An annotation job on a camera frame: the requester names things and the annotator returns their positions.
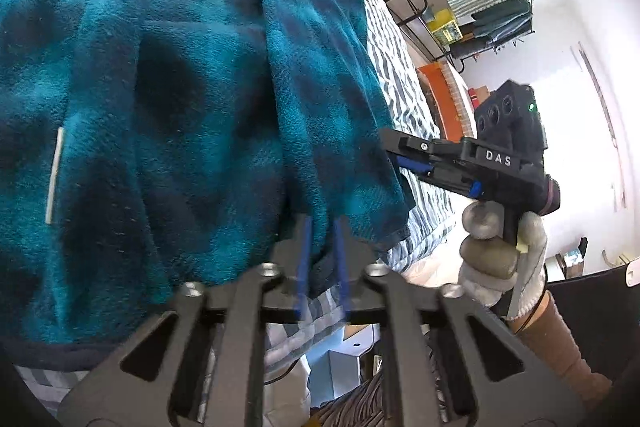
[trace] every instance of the fleece blanket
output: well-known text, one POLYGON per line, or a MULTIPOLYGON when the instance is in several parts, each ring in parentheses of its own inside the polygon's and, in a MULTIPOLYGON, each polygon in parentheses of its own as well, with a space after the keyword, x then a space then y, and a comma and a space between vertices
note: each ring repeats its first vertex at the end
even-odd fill
POLYGON ((340 214, 403 239, 366 28, 364 0, 0 0, 0 335, 119 341, 297 212, 315 259, 340 214))

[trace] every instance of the silver bolt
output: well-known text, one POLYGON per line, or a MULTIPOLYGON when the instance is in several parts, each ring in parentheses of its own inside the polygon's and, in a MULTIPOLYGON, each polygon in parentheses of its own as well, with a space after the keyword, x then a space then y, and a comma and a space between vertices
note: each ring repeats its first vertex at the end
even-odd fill
POLYGON ((264 277, 276 277, 280 275, 280 267, 275 263, 260 264, 260 275, 264 277))
POLYGON ((383 275, 388 274, 391 270, 389 270, 389 267, 384 263, 372 263, 367 264, 364 271, 370 277, 382 277, 383 275))
POLYGON ((188 297, 200 297, 204 290, 204 285, 199 282, 186 282, 182 286, 182 293, 188 297))
POLYGON ((446 299, 457 299, 462 297, 465 291, 459 284, 446 284, 442 287, 442 295, 446 299))

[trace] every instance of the white glove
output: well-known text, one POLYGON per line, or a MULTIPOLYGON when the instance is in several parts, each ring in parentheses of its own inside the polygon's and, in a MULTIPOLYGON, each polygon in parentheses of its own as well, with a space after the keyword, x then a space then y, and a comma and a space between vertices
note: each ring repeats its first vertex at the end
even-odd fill
POLYGON ((504 208, 494 201, 476 201, 462 214, 462 226, 469 236, 460 245, 464 263, 458 283, 485 306, 493 306, 506 291, 519 290, 506 319, 513 321, 528 314, 540 300, 545 280, 547 236, 540 216, 525 213, 518 224, 518 247, 505 243, 502 235, 504 208))

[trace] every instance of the brown sleeve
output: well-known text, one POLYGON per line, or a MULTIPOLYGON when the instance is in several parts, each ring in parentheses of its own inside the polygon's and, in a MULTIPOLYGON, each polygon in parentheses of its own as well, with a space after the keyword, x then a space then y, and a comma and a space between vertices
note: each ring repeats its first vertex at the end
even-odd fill
POLYGON ((609 392, 611 382, 591 372, 553 297, 550 294, 549 297, 546 310, 533 324, 518 333, 518 338, 582 398, 587 409, 591 409, 609 392))

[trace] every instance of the orange panel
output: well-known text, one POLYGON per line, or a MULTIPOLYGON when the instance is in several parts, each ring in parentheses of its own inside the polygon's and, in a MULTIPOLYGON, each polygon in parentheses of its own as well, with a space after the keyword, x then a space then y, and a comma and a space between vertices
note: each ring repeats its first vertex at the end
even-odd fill
POLYGON ((459 142, 463 137, 462 125, 460 124, 456 104, 453 101, 449 86, 447 86, 447 81, 440 70, 440 66, 437 62, 434 62, 433 64, 427 64, 418 69, 429 81, 429 87, 438 105, 440 119, 444 126, 444 129, 441 129, 444 138, 452 142, 459 142))

